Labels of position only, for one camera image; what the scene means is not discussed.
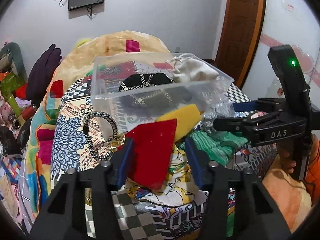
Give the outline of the right hand orange sleeve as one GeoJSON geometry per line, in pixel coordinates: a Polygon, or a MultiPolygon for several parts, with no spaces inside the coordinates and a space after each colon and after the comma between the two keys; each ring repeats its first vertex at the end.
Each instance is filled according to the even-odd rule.
{"type": "Polygon", "coordinates": [[[281,168],[288,174],[293,174],[297,162],[293,160],[293,140],[285,139],[277,143],[281,168]]]}

